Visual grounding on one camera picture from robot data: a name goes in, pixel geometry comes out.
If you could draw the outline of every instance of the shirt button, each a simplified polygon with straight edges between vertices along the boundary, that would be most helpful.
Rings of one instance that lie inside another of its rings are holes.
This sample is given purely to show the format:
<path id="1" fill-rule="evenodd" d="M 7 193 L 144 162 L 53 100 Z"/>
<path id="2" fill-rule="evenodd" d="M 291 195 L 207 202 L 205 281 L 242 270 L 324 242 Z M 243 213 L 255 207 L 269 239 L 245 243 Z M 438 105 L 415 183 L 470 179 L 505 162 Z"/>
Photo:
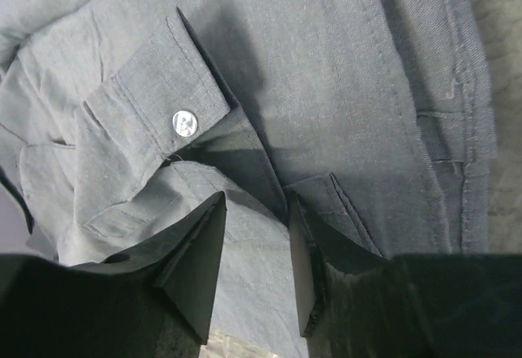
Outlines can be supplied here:
<path id="1" fill-rule="evenodd" d="M 179 111 L 172 117 L 172 126 L 179 136 L 192 136 L 197 131 L 197 119 L 189 111 Z"/>

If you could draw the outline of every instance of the shirt pocket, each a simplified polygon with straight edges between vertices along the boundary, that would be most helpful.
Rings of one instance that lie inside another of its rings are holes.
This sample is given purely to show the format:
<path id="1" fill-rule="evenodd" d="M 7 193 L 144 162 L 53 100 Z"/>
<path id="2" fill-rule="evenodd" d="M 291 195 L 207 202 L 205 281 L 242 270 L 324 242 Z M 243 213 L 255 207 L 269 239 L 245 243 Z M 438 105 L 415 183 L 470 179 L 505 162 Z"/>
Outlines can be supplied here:
<path id="1" fill-rule="evenodd" d="M 370 252 L 382 256 L 333 173 L 313 176 L 285 187 L 299 194 L 323 220 Z"/>
<path id="2" fill-rule="evenodd" d="M 97 236 L 117 239 L 112 242 L 126 247 L 177 223 L 200 204 L 188 183 L 169 174 L 168 169 L 160 169 L 133 199 L 95 214 L 84 226 Z M 162 219 L 170 221 L 161 225 Z"/>

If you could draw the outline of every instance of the stitching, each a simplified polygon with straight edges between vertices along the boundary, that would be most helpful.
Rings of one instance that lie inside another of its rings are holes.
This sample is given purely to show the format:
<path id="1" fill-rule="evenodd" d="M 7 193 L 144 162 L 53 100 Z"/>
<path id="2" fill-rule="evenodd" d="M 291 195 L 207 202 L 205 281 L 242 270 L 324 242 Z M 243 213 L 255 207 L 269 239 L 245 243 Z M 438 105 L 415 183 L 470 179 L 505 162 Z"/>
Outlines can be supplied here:
<path id="1" fill-rule="evenodd" d="M 152 160 L 154 159 L 154 157 L 157 157 L 156 155 L 152 155 L 150 158 L 147 158 L 145 160 L 145 164 L 144 165 L 150 165 L 150 163 L 152 162 Z M 138 180 L 138 183 L 132 188 L 132 190 L 130 191 L 130 194 L 134 193 L 136 191 L 137 188 L 139 188 L 141 186 L 141 183 L 142 183 L 142 180 L 143 180 L 143 177 L 145 176 L 145 174 L 147 173 L 147 170 L 146 169 L 142 169 L 143 173 L 142 175 L 139 177 L 139 180 Z M 125 204 L 125 203 L 128 203 L 129 201 L 132 200 L 132 198 L 129 199 L 130 196 L 127 196 L 127 197 L 124 197 L 126 198 L 126 200 L 124 202 L 120 202 L 120 203 L 116 203 L 114 205 L 110 205 L 109 207 L 106 207 L 104 208 L 103 210 L 99 211 L 98 213 L 96 213 L 95 215 L 93 215 L 92 217 L 89 218 L 89 220 L 87 222 L 85 222 L 83 224 L 83 226 L 85 226 L 86 228 L 92 230 L 93 232 L 103 236 L 103 237 L 112 237 L 112 238 L 123 238 L 123 237 L 126 237 L 126 236 L 107 236 L 105 234 L 103 234 L 101 231 L 99 231 L 97 228 L 95 228 L 95 226 L 92 224 L 92 220 L 93 219 L 96 219 L 97 217 L 99 217 L 100 215 L 102 215 L 105 211 L 109 210 L 110 208 L 112 207 L 115 207 L 115 206 L 118 206 L 120 204 Z"/>
<path id="2" fill-rule="evenodd" d="M 119 212 L 121 212 L 122 214 L 124 215 L 127 215 L 129 217 L 131 217 L 132 219 L 135 219 L 139 222 L 143 222 L 143 223 L 150 223 L 152 222 L 158 215 L 161 215 L 163 214 L 163 212 L 168 209 L 170 206 L 172 206 L 172 204 L 174 204 L 174 202 L 178 199 L 178 197 L 180 197 L 180 195 L 177 195 L 176 197 L 174 197 L 174 199 L 172 199 L 167 205 L 165 205 L 165 207 L 161 208 L 161 210 L 159 210 L 157 213 L 155 213 L 152 217 L 148 218 L 148 219 L 141 219 L 141 218 L 138 218 L 138 217 L 135 217 L 134 215 L 131 215 L 131 214 L 128 214 L 127 212 L 123 211 L 123 210 L 118 210 Z M 109 208 L 105 209 L 104 211 L 101 211 L 100 213 L 98 213 L 96 216 L 104 213 L 106 210 L 108 210 Z M 102 237 L 106 237 L 106 238 L 125 238 L 125 237 L 128 237 L 128 236 L 131 236 L 132 234 L 136 233 L 136 230 L 132 231 L 132 232 L 128 232 L 127 234 L 125 235 L 122 235 L 122 236 L 109 236 L 109 235 L 106 235 L 106 234 L 103 234 L 100 230 L 98 230 L 97 228 L 94 227 L 94 225 L 92 225 L 91 222 L 89 223 L 86 223 L 85 225 L 87 228 L 89 228 L 91 231 L 93 231 L 94 233 L 97 233 L 99 234 L 100 236 Z"/>
<path id="3" fill-rule="evenodd" d="M 136 185 L 132 188 L 132 190 L 130 190 L 130 194 L 129 196 L 125 197 L 126 198 L 126 201 L 130 201 L 132 200 L 133 196 L 132 194 L 135 193 L 136 189 L 138 189 L 139 187 L 141 187 L 143 184 L 143 179 L 145 177 L 145 175 L 147 174 L 148 172 L 148 169 L 147 169 L 147 166 L 150 166 L 152 165 L 152 162 L 155 160 L 155 159 L 158 159 L 158 158 L 161 158 L 161 156 L 158 156 L 156 153 L 153 153 L 149 158 L 146 158 L 145 159 L 145 162 L 144 162 L 144 167 L 141 169 L 141 175 L 138 179 L 138 182 L 136 183 Z"/>
<path id="4" fill-rule="evenodd" d="M 203 84 L 203 86 L 205 87 L 205 91 L 206 91 L 206 94 L 208 94 L 209 96 L 211 95 L 208 88 L 207 88 L 207 85 L 206 85 L 206 82 L 203 81 L 203 78 L 201 77 L 201 74 L 196 70 L 196 67 L 194 67 L 194 64 L 192 63 L 192 61 L 188 58 L 188 55 L 187 53 L 184 51 L 184 49 L 181 47 L 181 45 L 179 44 L 179 41 L 178 39 L 176 38 L 176 36 L 174 35 L 174 31 L 172 30 L 171 26 L 170 26 L 170 20 L 169 18 L 165 18 L 165 21 L 166 21 L 166 26 L 167 28 L 169 29 L 169 32 L 170 32 L 170 35 L 172 36 L 172 38 L 174 39 L 176 45 L 178 46 L 179 50 L 181 51 L 181 53 L 184 55 L 185 59 L 190 63 L 192 69 L 194 70 L 194 73 L 197 74 L 197 77 L 199 78 L 199 80 L 201 81 L 201 83 Z"/>
<path id="5" fill-rule="evenodd" d="M 321 177 L 321 180 L 323 182 L 323 185 L 326 188 L 328 197 L 330 198 L 330 204 L 334 205 L 335 203 L 339 203 L 340 205 L 339 205 L 338 210 L 331 211 L 329 213 L 324 213 L 324 215 L 337 214 L 337 215 L 349 216 L 346 206 L 344 205 L 343 200 L 341 199 L 341 197 L 339 196 L 339 194 L 337 192 L 337 188 L 335 187 L 335 184 L 334 184 L 334 179 L 332 179 L 332 177 L 331 177 L 332 174 L 333 173 L 330 173 L 328 175 Z"/>
<path id="6" fill-rule="evenodd" d="M 50 144 L 43 144 L 43 146 L 52 146 L 53 148 L 59 148 L 61 150 L 76 150 L 75 144 L 58 144 L 56 142 L 51 142 Z"/>
<path id="7" fill-rule="evenodd" d="M 181 170 L 179 170 L 175 164 L 172 164 L 170 166 L 172 169 L 174 169 L 176 172 L 178 172 L 178 175 L 181 176 L 181 179 L 187 184 L 188 189 L 190 189 L 190 192 L 198 199 L 199 201 L 203 201 L 203 198 L 200 196 L 198 192 L 194 190 L 194 187 L 190 184 L 190 180 L 188 179 L 187 175 L 183 173 Z"/>
<path id="8" fill-rule="evenodd" d="M 201 177 L 203 179 L 205 179 L 205 181 L 214 189 L 214 191 L 219 192 L 219 190 L 215 187 L 214 183 L 212 183 L 212 181 L 209 180 L 209 178 L 205 175 L 205 173 L 201 172 Z M 232 237 L 232 234 L 227 229 L 227 226 L 225 226 L 225 236 L 227 236 L 231 242 L 237 242 L 237 240 L 234 239 L 234 237 Z"/>
<path id="9" fill-rule="evenodd" d="M 120 82 L 119 74 L 117 74 L 114 77 L 114 83 L 117 86 L 117 90 L 120 91 L 120 93 L 118 93 L 118 94 L 121 95 L 124 99 L 126 99 L 129 102 L 130 106 L 137 113 L 138 120 L 141 122 L 143 127 L 146 127 L 149 131 L 153 132 L 156 135 L 157 139 L 154 138 L 153 136 L 150 136 L 150 138 L 152 139 L 153 143 L 157 146 L 158 151 L 162 152 L 161 145 L 158 142 L 158 140 L 160 139 L 160 135 L 158 134 L 158 132 L 157 132 L 156 128 L 153 126 L 153 124 L 149 121 L 149 119 L 145 115 L 144 111 L 139 106 L 139 104 L 136 102 L 136 99 L 133 96 L 132 92 L 126 87 L 125 82 L 123 82 L 123 81 Z"/>
<path id="10" fill-rule="evenodd" d="M 31 49 L 31 46 L 30 45 L 27 45 L 23 48 L 23 52 L 27 52 L 27 55 L 31 55 L 31 58 L 34 60 L 34 63 L 37 65 L 38 67 L 38 70 L 41 70 L 43 69 L 43 66 L 40 64 L 40 62 L 38 61 L 36 55 L 33 53 L 32 49 Z M 34 79 L 31 78 L 29 76 L 29 73 L 27 72 L 25 66 L 24 66 L 24 63 L 22 62 L 22 60 L 18 60 L 19 64 L 20 64 L 20 68 L 22 69 L 22 71 L 24 72 L 24 75 L 25 75 L 25 78 L 27 79 L 27 81 L 29 82 L 29 85 L 33 88 L 33 91 L 34 91 L 34 95 L 36 96 L 36 98 L 34 99 L 34 102 L 39 104 L 39 108 L 41 110 L 43 110 L 53 121 L 53 124 L 55 126 L 57 126 L 57 120 L 56 120 L 56 117 L 55 117 L 55 114 L 52 112 L 51 108 L 48 106 L 48 104 L 46 104 L 46 102 L 42 99 L 42 96 L 40 94 L 40 90 L 41 90 L 41 83 L 42 83 L 42 80 L 39 81 L 38 83 L 38 87 L 37 85 L 34 83 Z"/>
<path id="11" fill-rule="evenodd" d="M 418 111 L 417 117 L 436 117 L 438 119 L 458 120 L 463 117 L 465 112 L 435 112 L 435 111 Z"/>
<path id="12" fill-rule="evenodd" d="M 319 215 L 343 215 L 347 216 L 348 213 L 345 210 L 330 211 L 328 213 L 320 213 Z"/>
<path id="13" fill-rule="evenodd" d="M 461 246 L 462 252 L 467 252 L 471 248 L 472 239 L 471 239 L 471 229 L 469 227 L 471 223 L 471 219 L 469 216 L 468 209 L 468 200 L 469 192 L 470 192 L 470 177 L 469 177 L 469 169 L 471 167 L 471 161 L 475 158 L 475 148 L 473 140 L 476 137 L 475 126 L 473 126 L 474 121 L 474 113 L 475 113 L 475 101 L 472 98 L 472 87 L 470 87 L 472 76 L 470 74 L 470 66 L 469 59 L 467 57 L 467 47 L 464 42 L 464 37 L 459 30 L 458 27 L 458 18 L 452 8 L 452 3 L 450 0 L 445 0 L 445 8 L 446 15 L 449 24 L 449 28 L 452 31 L 452 45 L 455 55 L 458 58 L 458 62 L 456 63 L 456 71 L 457 73 L 462 73 L 464 76 L 464 83 L 462 85 L 462 97 L 465 107 L 465 120 L 466 125 L 464 126 L 464 142 L 466 145 L 466 154 L 468 163 L 465 165 L 464 169 L 464 183 L 462 185 L 462 231 L 461 231 Z"/>
<path id="14" fill-rule="evenodd" d="M 381 42 L 377 39 L 377 36 L 375 35 L 374 27 L 373 27 L 372 22 L 371 22 L 372 20 L 371 20 L 371 19 L 369 18 L 369 16 L 368 16 L 368 10 L 367 10 L 367 8 L 366 8 L 366 5 L 365 5 L 364 0 L 360 0 L 360 1 L 361 1 L 361 7 L 362 7 L 362 10 L 363 10 L 363 12 L 364 12 L 364 14 L 365 14 L 365 21 L 366 21 L 366 24 L 368 24 L 368 26 L 369 26 L 369 29 L 370 29 L 370 32 L 371 32 L 372 39 L 375 41 L 375 45 L 376 45 L 376 47 L 377 47 L 377 49 L 378 49 L 378 54 L 379 54 L 379 56 L 380 56 L 380 58 L 381 58 L 383 68 L 386 70 L 386 74 L 387 74 L 388 81 L 389 81 L 390 84 L 391 84 L 391 92 L 392 92 L 392 94 L 393 94 L 393 96 L 394 96 L 394 102 L 395 102 L 395 106 L 396 106 L 397 112 L 399 113 L 400 118 L 403 119 L 404 116 L 403 116 L 403 113 L 402 113 L 401 106 L 400 106 L 400 104 L 399 104 L 399 94 L 398 94 L 398 92 L 397 92 L 397 89 L 396 89 L 395 83 L 394 83 L 393 80 L 392 80 L 392 77 L 391 77 L 391 71 L 390 71 L 390 69 L 389 69 L 388 63 L 387 63 L 386 60 L 384 59 L 383 50 L 382 50 L 382 48 L 381 48 Z M 421 165 L 423 165 L 424 161 L 422 161 L 422 159 L 419 158 L 419 155 L 415 152 L 416 148 L 415 148 L 414 145 L 412 144 L 412 143 L 413 143 L 413 140 L 412 140 L 412 137 L 409 135 L 408 127 L 407 127 L 405 121 L 404 121 L 404 120 L 401 120 L 401 122 L 402 122 L 402 125 L 403 125 L 403 127 L 404 127 L 405 134 L 406 134 L 406 136 L 407 136 L 407 138 L 408 138 L 408 140 L 409 140 L 408 145 L 409 145 L 410 151 L 411 151 L 411 153 L 415 156 L 415 159 L 417 160 L 417 163 L 421 166 Z M 423 185 L 423 187 L 424 187 L 424 190 L 425 190 L 426 192 L 429 192 L 429 187 L 427 186 L 426 179 L 425 179 L 425 177 L 424 177 L 422 171 L 419 171 L 418 174 L 420 175 L 420 178 L 421 178 L 421 181 L 422 181 L 422 185 Z M 426 206 L 427 206 L 427 209 L 428 209 L 428 210 L 431 210 L 430 204 L 428 203 L 426 197 L 422 197 L 422 198 L 423 198 L 424 203 L 425 203 Z M 439 204 L 440 204 L 440 207 L 439 207 L 439 208 L 442 209 L 443 205 L 441 204 L 441 202 L 439 202 Z M 444 225 L 446 225 L 446 224 L 447 224 L 447 218 L 445 217 L 443 220 L 446 222 L 446 223 L 444 223 Z"/>
<path id="15" fill-rule="evenodd" d="M 331 173 L 329 175 L 329 179 L 330 179 L 330 181 L 332 183 L 332 186 L 333 186 L 333 189 L 334 189 L 335 193 L 337 194 L 337 198 L 341 201 L 341 204 L 344 207 L 345 215 L 352 221 L 352 223 L 356 227 L 357 234 L 359 235 L 359 238 L 361 239 L 361 242 L 364 243 L 366 241 L 366 239 L 369 240 L 369 243 L 373 246 L 372 249 L 375 252 L 377 252 L 377 254 L 379 256 L 383 257 L 383 253 L 381 252 L 381 250 L 375 244 L 375 241 L 374 241 L 373 237 L 371 236 L 371 234 L 369 234 L 369 230 L 363 224 L 363 222 L 361 220 L 361 217 L 358 215 L 355 207 L 353 206 L 352 202 L 350 201 L 350 198 L 348 197 L 348 195 L 346 193 L 344 193 L 343 188 L 338 183 L 338 181 L 335 178 L 335 175 L 333 173 Z M 344 203 L 343 197 L 346 197 L 347 204 Z M 361 230 L 366 233 L 367 237 L 363 237 L 362 236 Z"/>

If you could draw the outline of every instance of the pocket flap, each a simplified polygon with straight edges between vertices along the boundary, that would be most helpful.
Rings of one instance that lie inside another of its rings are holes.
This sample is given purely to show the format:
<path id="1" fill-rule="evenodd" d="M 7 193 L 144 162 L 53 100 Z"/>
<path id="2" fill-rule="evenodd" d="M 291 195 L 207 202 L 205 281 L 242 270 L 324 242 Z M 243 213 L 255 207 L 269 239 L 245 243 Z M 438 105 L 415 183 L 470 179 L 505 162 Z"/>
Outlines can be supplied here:
<path id="1" fill-rule="evenodd" d="M 291 184 L 285 187 L 285 191 L 299 194 L 332 228 L 370 252 L 382 256 L 333 173 Z"/>

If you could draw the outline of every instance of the gray fabric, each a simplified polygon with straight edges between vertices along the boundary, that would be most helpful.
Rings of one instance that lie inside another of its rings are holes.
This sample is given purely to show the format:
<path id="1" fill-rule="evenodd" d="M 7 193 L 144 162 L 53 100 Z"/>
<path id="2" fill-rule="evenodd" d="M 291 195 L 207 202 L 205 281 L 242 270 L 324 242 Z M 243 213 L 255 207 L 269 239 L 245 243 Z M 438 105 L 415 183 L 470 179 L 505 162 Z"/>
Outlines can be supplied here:
<path id="1" fill-rule="evenodd" d="M 522 252 L 522 0 L 473 0 L 493 80 L 498 159 L 489 189 L 491 250 Z"/>
<path id="2" fill-rule="evenodd" d="M 386 257 L 487 249 L 469 0 L 0 0 L 0 65 L 0 166 L 30 244 L 101 261 L 224 190 L 213 327 L 267 350 L 306 351 L 283 188 Z"/>
<path id="3" fill-rule="evenodd" d="M 29 230 L 25 222 L 24 211 L 16 199 L 0 183 L 0 254 L 33 253 L 25 242 Z"/>

